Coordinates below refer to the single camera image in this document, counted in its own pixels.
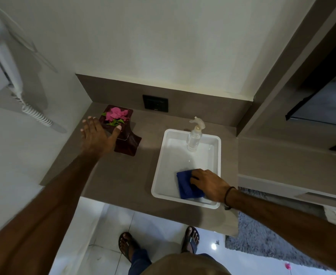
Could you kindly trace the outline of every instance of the forearm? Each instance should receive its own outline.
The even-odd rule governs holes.
[[[52,265],[97,161],[97,157],[86,154],[78,156],[0,231],[0,270],[3,273],[9,270],[15,274],[15,259],[31,262],[34,257],[33,263],[42,259],[43,262],[51,261]],[[38,247],[30,247],[33,241]]]
[[[226,203],[249,215],[310,257],[336,270],[336,225],[232,189]]]

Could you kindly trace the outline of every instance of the white tile floor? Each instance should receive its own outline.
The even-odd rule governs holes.
[[[151,261],[179,253],[187,225],[110,205],[101,217],[94,245],[90,245],[78,275],[127,275],[130,262],[120,253],[118,239],[129,231],[147,249]],[[290,275],[285,262],[225,248],[225,236],[198,228],[197,253],[207,253],[232,275]],[[336,275],[336,272],[291,264],[292,275]]]

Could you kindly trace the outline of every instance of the hand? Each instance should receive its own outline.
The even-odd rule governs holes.
[[[82,153],[96,156],[98,159],[113,150],[118,135],[121,132],[121,125],[117,125],[112,135],[107,137],[101,123],[95,117],[88,117],[83,120],[84,129],[80,129],[83,138]]]
[[[225,202],[225,193],[230,186],[218,175],[210,170],[196,169],[192,171],[192,176],[190,182],[200,188],[209,199],[214,202]]]

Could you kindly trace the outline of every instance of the white plastic tray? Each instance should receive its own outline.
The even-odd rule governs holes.
[[[221,174],[221,139],[203,134],[195,152],[187,149],[189,132],[167,129],[164,133],[155,170],[152,195],[156,198],[216,209],[220,203],[204,198],[181,199],[176,174],[192,169],[210,170]]]

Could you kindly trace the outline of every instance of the electrical outlet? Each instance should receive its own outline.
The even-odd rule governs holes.
[[[168,98],[143,95],[145,109],[168,112]]]

